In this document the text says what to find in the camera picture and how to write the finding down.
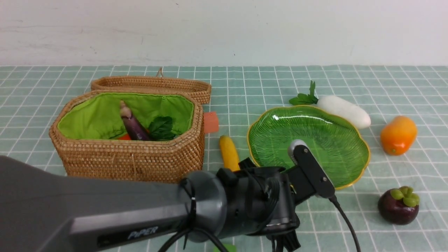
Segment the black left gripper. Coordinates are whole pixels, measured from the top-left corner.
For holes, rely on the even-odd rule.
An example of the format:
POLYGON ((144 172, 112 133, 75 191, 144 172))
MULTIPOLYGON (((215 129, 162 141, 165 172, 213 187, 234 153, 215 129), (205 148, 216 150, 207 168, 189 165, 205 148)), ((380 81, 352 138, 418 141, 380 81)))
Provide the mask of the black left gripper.
POLYGON ((256 167, 249 159, 243 164, 237 171, 217 171, 226 195, 225 222, 217 237, 266 236, 274 252, 298 250, 300 221, 285 168, 256 167))

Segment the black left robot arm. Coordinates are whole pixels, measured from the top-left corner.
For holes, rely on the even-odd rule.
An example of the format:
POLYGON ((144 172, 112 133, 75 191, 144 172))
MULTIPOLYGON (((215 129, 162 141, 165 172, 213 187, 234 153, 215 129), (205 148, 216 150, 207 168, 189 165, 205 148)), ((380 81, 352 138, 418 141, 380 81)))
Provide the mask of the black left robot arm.
POLYGON ((179 184, 55 175, 1 156, 2 252, 99 252, 178 232, 281 236, 300 221, 285 174, 191 172, 179 184))

